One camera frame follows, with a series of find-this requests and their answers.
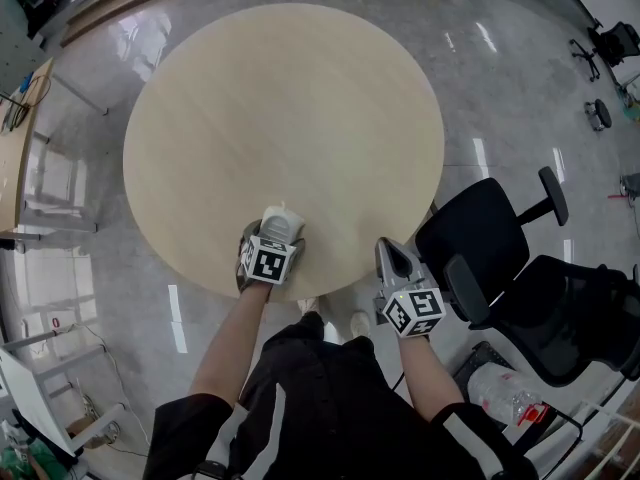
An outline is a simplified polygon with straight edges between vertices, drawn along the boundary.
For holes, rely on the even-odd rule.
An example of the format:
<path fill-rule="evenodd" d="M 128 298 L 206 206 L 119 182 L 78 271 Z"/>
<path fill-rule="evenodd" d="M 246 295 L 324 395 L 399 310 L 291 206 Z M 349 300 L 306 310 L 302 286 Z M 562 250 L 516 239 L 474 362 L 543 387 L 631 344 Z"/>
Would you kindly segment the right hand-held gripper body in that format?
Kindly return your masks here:
<path fill-rule="evenodd" d="M 406 246 L 386 237 L 375 245 L 380 290 L 374 298 L 378 323 L 388 323 L 399 338 L 427 336 L 446 316 L 440 290 L 430 272 Z"/>

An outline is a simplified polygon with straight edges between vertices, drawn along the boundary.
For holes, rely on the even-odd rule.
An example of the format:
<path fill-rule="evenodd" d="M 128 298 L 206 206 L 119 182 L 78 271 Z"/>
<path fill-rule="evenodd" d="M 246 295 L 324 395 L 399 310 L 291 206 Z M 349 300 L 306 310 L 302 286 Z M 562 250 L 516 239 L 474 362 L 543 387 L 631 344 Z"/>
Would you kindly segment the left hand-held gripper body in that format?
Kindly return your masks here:
<path fill-rule="evenodd" d="M 264 215 L 243 231 L 236 263 L 240 293 L 257 282 L 281 286 L 301 257 L 306 241 L 299 215 Z"/>

